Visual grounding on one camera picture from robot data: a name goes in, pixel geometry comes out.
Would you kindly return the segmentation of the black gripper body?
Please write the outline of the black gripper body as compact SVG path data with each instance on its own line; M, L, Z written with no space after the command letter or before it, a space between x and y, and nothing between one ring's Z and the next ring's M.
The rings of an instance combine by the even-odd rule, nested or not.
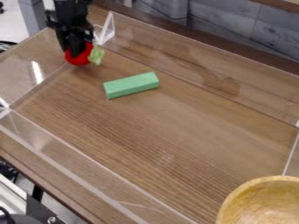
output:
M60 32L83 33L87 39L94 38L94 26L87 19L87 12L55 10L46 11L47 26Z

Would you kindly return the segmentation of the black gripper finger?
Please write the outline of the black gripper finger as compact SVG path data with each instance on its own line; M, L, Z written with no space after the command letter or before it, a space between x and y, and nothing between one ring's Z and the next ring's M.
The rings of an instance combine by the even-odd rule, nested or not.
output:
M92 42L94 33L72 33L70 35L70 55L78 57L86 50L86 43Z
M56 37L58 37L60 48L63 51L66 51L70 47L68 36L70 34L66 31L56 30Z

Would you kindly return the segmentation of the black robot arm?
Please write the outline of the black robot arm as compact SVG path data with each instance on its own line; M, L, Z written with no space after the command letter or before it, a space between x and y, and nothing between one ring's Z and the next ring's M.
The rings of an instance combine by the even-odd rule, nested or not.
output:
M46 11L47 26L56 32L60 48L78 57L94 40L94 25L88 21L92 0L54 0L54 10Z

